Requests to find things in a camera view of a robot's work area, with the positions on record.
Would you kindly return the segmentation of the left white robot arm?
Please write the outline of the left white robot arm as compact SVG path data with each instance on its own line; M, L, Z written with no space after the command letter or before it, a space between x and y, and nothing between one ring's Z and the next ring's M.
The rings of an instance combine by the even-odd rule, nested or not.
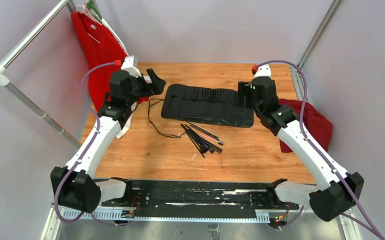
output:
M111 74L109 92L96 113L95 125L87 139L64 167L55 167L51 171L55 208L62 206L92 213L109 200L115 200L122 207L133 202L130 180L112 177L96 182L94 176L104 153L132 116L134 104L163 92L166 81L152 68L146 72L146 76L134 76L123 68Z

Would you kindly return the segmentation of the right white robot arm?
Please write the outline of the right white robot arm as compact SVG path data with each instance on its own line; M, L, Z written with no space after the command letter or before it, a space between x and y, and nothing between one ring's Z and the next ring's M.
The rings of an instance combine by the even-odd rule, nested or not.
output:
M299 115L279 103L273 79L257 76L251 82L238 82L237 104L252 109L261 124L298 156L316 182L308 185L285 178L274 181L266 188L270 207L277 209L294 203L310 208L321 220L329 222L356 206L364 178L338 164L301 125Z

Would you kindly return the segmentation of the black makeup brush roll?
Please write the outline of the black makeup brush roll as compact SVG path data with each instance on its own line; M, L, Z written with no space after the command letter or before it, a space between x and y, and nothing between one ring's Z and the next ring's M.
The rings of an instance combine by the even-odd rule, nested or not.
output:
M165 119L250 128L251 109L237 105L238 92L226 88L206 88L172 84L167 88L161 109Z

